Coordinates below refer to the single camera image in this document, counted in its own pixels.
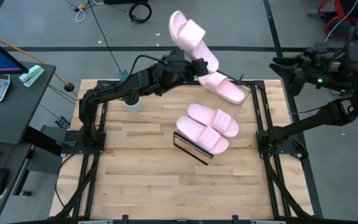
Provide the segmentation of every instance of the metal bracket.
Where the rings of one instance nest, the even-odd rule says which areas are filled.
[[[239,216],[238,215],[232,215],[233,224],[239,224]]]
[[[99,132],[98,138],[100,142],[97,146],[83,146],[82,133],[79,131],[67,131],[64,142],[61,142],[62,153],[64,154],[102,154],[104,151],[104,142],[106,140],[106,132]]]
[[[256,138],[258,141],[258,148],[260,153],[266,152],[266,149],[269,148],[269,141],[267,139],[267,131],[257,131],[256,132]],[[293,141],[296,141],[297,136],[293,135],[288,137],[287,140],[280,143],[277,147],[277,149],[273,152],[273,154],[298,154],[300,153],[300,150],[292,143]]]
[[[128,224],[129,215],[122,215],[122,224]]]
[[[255,80],[254,83],[261,90],[264,90],[266,88],[265,81],[263,81],[263,80]]]

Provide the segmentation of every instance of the wooden table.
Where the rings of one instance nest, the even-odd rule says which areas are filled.
[[[96,82],[82,80],[79,98]],[[265,80],[265,84],[274,125],[290,123],[281,81]],[[91,218],[121,219],[123,214],[143,220],[230,220],[232,215],[240,219],[273,218],[264,163],[255,138],[257,122],[251,95],[243,105],[232,105],[202,86],[185,85],[162,97],[152,95],[142,100],[143,108],[138,113],[128,113],[118,100],[108,104],[106,148],[99,161]],[[219,105],[240,126],[238,136],[229,140],[229,149],[215,156],[209,166],[173,145],[175,122],[186,115],[192,103],[212,108]],[[78,104],[71,128],[81,128]],[[290,155],[280,158],[288,190],[312,214],[301,162]],[[81,162],[82,155],[75,155],[60,172],[57,189],[65,203],[76,190]],[[277,188],[276,194],[283,215]],[[84,210],[85,199],[81,204]],[[55,196],[50,214],[61,209]]]

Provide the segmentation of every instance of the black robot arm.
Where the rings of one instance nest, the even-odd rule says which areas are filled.
[[[352,33],[346,46],[335,54],[318,44],[296,57],[273,59],[270,68],[288,84],[288,94],[296,96],[305,83],[310,83],[316,88],[341,92],[346,97],[329,102],[320,107],[315,115],[301,121],[269,128],[269,144],[321,125],[343,126],[358,117],[358,33],[357,30]]]
[[[154,59],[157,63],[145,70],[129,75],[120,84],[106,83],[88,90],[80,100],[79,117],[83,123],[83,144],[98,143],[98,134],[94,125],[98,105],[124,96],[162,96],[167,91],[208,74],[207,62],[202,58],[191,62],[180,60],[175,52]]]

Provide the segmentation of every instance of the gray floor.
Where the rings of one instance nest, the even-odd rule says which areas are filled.
[[[80,0],[71,0],[79,4]],[[319,0],[270,0],[282,47],[307,47],[324,40],[321,21],[305,16]],[[148,23],[129,22],[127,14],[111,6],[95,6],[96,17],[110,46],[172,46],[168,33],[169,15],[182,10],[207,31],[208,45],[273,47],[263,1],[256,0],[150,0],[153,16]],[[118,6],[128,10],[130,5]],[[96,21],[88,9],[86,19],[77,23],[75,13],[64,0],[9,0],[0,10],[0,38],[20,47],[97,47],[106,46]],[[332,46],[341,39],[330,39]],[[118,68],[109,52],[31,52],[47,63],[68,82],[80,85],[83,78],[117,78]],[[129,69],[139,54],[160,57],[167,52],[113,52],[121,68]],[[268,68],[273,52],[214,52],[220,69],[244,78],[278,78]],[[19,60],[31,61],[20,53]],[[141,60],[137,68],[150,65]],[[62,89],[54,78],[52,85]],[[327,90],[307,85],[296,97],[299,111],[321,106],[334,97]],[[71,119],[73,105],[48,90],[42,104]],[[55,118],[38,108],[31,125],[55,126]],[[343,127],[323,126],[305,132],[316,187],[325,218],[358,220],[358,120]],[[54,175],[32,173],[25,189],[33,197],[11,197],[0,223],[47,218],[53,196]]]

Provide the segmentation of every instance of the black metal rail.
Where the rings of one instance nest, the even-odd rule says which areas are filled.
[[[78,179],[78,186],[84,181],[85,174],[86,174],[86,168],[88,167],[89,157],[90,157],[89,154],[85,154],[82,158],[81,172],[80,172],[80,178]],[[75,205],[74,205],[73,217],[78,216],[78,213],[80,211],[80,205],[81,205],[81,198],[79,198],[77,203],[75,203]]]
[[[258,95],[256,92],[255,83],[252,84],[251,94],[252,94],[252,99],[254,102],[255,115],[256,115],[256,120],[257,120],[257,124],[258,124],[258,131],[263,131],[264,126],[263,126],[263,122],[262,122],[262,115],[260,114],[259,100],[258,100]],[[270,176],[268,174],[268,170],[269,170],[269,167],[267,166],[268,162],[269,162],[269,158],[264,157],[267,186],[268,186],[268,192],[270,195],[270,203],[272,204],[273,217],[277,217],[277,216],[279,216],[277,198],[276,198],[276,193],[274,191],[273,180],[270,178]]]
[[[106,124],[106,116],[107,116],[107,105],[108,103],[103,103],[102,106],[102,113],[100,116],[100,125],[98,131],[105,131],[104,125]],[[96,173],[98,173],[98,166],[99,166],[99,158],[100,154],[93,155],[93,162],[96,166]],[[96,174],[92,177],[91,182],[89,183],[89,190],[88,190],[88,197],[86,198],[86,207],[85,207],[85,216],[90,217],[91,216],[91,209],[92,209],[92,202],[93,202],[93,195],[94,195],[94,186],[96,183]]]
[[[260,88],[260,92],[262,94],[262,101],[263,101],[263,104],[264,104],[264,110],[265,110],[266,121],[267,121],[267,128],[271,128],[271,127],[273,127],[273,121],[272,121],[272,115],[270,113],[269,101],[267,100],[266,89],[264,88],[265,85],[263,84],[262,87],[263,88]],[[277,175],[278,175],[278,179],[280,180],[281,183],[283,183],[283,185],[285,185],[283,169],[282,169],[281,161],[280,161],[280,156],[278,154],[274,154],[273,159],[274,159],[274,164],[275,164],[275,167],[276,167],[276,172],[277,172]],[[284,194],[282,194],[282,200],[283,200],[284,214],[285,214],[285,216],[290,217],[291,216],[290,205],[288,204]]]

